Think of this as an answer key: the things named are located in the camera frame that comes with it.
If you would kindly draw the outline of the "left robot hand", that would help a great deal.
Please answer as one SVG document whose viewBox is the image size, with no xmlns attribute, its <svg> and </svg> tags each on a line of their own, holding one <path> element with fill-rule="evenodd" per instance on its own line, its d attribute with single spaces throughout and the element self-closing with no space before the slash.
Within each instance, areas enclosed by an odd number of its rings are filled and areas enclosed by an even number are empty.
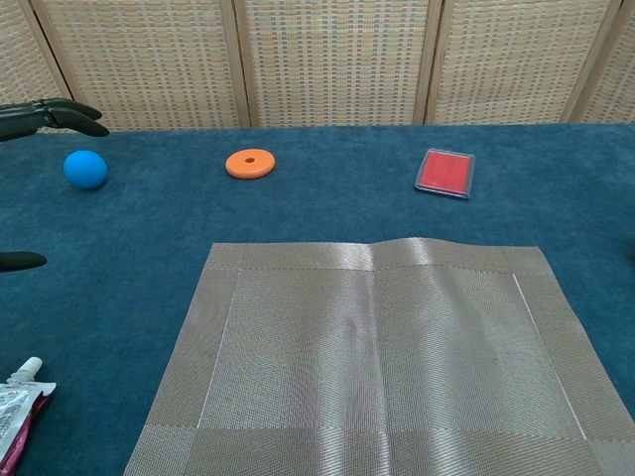
<svg viewBox="0 0 635 476">
<path fill-rule="evenodd" d="M 102 113 L 74 100 L 56 97 L 1 106 L 1 141 L 35 135 L 41 128 L 69 129 L 90 137 L 105 137 L 109 130 L 98 120 Z M 43 267 L 47 258 L 31 251 L 1 253 L 1 272 Z"/>
</svg>

